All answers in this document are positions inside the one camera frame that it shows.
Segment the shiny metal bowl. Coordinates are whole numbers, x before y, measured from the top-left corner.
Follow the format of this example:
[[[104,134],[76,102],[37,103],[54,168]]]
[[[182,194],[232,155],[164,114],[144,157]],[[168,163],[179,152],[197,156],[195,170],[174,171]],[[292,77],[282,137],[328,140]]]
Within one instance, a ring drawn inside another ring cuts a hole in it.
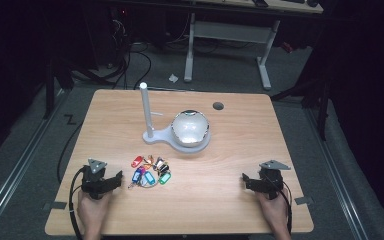
[[[175,141],[183,147],[197,147],[209,137],[210,124],[200,111],[184,110],[171,123]]]

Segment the black metal stand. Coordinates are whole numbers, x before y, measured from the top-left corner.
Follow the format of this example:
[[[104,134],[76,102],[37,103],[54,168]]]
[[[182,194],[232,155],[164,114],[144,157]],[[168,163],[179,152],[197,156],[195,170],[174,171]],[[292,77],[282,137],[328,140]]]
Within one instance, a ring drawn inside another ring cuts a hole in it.
[[[330,86],[333,81],[332,67],[305,67],[298,82],[291,88],[271,96],[272,101],[281,100],[287,96],[302,95],[301,106],[305,109],[318,107],[316,128],[319,137],[325,141],[325,124],[328,117],[327,107]]]
[[[45,114],[44,119],[49,119],[55,104],[55,82],[58,82],[64,90],[71,90],[74,87],[74,81],[71,77],[69,61],[62,57],[52,57],[46,66],[45,81]]]

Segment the person's right hand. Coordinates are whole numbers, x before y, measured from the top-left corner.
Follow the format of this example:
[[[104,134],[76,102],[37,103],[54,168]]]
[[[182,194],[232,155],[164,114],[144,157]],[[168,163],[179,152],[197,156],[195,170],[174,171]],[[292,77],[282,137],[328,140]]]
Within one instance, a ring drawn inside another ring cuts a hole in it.
[[[256,198],[260,202],[263,217],[273,233],[288,233],[287,228],[287,202],[279,194],[274,199],[267,199],[263,193],[256,192]]]

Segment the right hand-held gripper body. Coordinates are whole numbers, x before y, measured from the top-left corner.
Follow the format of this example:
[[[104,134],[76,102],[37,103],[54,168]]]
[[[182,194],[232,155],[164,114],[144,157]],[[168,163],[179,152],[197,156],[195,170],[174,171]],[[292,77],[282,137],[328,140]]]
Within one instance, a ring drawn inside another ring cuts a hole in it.
[[[257,192],[264,193],[269,200],[273,200],[283,189],[284,181],[281,171],[290,170],[291,167],[276,160],[260,163],[259,166],[260,181]]]

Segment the pile of coloured key tags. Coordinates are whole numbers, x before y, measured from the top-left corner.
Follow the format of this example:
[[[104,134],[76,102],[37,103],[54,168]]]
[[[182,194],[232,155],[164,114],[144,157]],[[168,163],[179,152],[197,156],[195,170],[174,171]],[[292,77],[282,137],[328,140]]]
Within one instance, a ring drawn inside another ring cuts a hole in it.
[[[165,185],[172,177],[168,162],[161,157],[137,156],[132,161],[131,167],[135,171],[128,186],[129,189],[133,187],[152,188],[158,184]]]

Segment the metal floor rail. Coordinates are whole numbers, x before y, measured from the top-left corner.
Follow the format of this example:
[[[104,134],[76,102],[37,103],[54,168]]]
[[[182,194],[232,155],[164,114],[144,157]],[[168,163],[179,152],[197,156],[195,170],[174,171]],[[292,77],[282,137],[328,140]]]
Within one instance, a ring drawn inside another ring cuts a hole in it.
[[[355,240],[369,240],[367,232],[362,224],[359,214],[357,213],[354,201],[352,200],[344,181],[340,175],[340,172],[336,166],[333,155],[328,147],[328,144],[323,140],[317,129],[317,121],[313,112],[309,109],[303,110],[307,121],[311,126],[311,130],[315,135],[319,148],[321,149],[324,164],[326,166],[332,187],[338,198],[342,212],[346,218],[346,221],[350,227],[352,235]]]
[[[55,112],[69,94],[69,90],[58,90],[54,106],[47,113],[46,91],[40,92],[0,146],[0,216],[30,166]]]

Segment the desk with white frame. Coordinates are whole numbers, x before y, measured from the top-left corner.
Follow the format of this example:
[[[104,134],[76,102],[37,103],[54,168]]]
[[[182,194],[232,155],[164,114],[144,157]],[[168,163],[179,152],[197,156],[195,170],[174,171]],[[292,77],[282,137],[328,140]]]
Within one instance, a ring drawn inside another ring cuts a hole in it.
[[[259,9],[275,10],[280,13],[307,13],[322,14],[323,7],[319,3],[316,7],[307,5],[306,0],[265,0],[267,8],[256,7],[252,0],[192,0],[192,5],[197,2],[214,3],[231,6],[254,7]],[[265,49],[262,55],[256,58],[260,72],[260,78],[265,90],[271,89],[271,82],[268,76],[266,61],[278,32],[280,20],[276,19],[269,27],[257,27],[239,25],[233,23],[221,23],[206,20],[196,20],[195,14],[191,13],[189,18],[188,52],[185,62],[184,81],[191,82],[193,79],[194,64],[194,40],[196,38],[228,40],[246,43],[264,44]]]

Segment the person's left hand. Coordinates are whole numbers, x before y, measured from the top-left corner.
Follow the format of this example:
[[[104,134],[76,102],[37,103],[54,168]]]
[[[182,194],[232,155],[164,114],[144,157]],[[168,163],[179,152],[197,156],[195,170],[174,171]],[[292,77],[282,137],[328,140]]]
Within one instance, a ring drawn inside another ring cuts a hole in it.
[[[78,216],[85,232],[100,232],[108,212],[112,193],[106,193],[100,200],[92,199],[82,190],[78,192]]]

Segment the white stand with pole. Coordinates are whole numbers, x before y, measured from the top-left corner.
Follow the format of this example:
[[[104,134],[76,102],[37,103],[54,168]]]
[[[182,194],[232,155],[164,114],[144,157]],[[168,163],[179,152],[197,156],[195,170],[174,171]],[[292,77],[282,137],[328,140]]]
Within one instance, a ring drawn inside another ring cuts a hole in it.
[[[145,143],[147,144],[166,143],[176,151],[186,153],[186,154],[198,153],[204,150],[208,146],[211,139],[210,130],[209,130],[209,137],[207,138],[207,140],[202,145],[197,147],[192,147],[192,148],[183,147],[175,141],[171,131],[171,123],[173,120],[166,128],[156,130],[153,127],[153,123],[152,123],[151,107],[150,107],[149,94],[148,94],[148,85],[145,82],[142,82],[139,85],[139,89],[142,97],[142,105],[143,105],[145,125],[146,125],[146,131],[142,135],[142,139],[144,140]]]

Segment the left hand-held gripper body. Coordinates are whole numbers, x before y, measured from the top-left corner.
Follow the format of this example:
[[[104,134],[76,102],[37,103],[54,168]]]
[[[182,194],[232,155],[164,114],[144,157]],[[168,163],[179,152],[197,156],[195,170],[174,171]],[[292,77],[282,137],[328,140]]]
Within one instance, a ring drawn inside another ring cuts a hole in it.
[[[109,179],[105,179],[106,162],[88,159],[88,164],[82,177],[81,189],[83,192],[88,193],[94,200],[100,200],[106,193],[105,187],[108,183],[112,183]]]

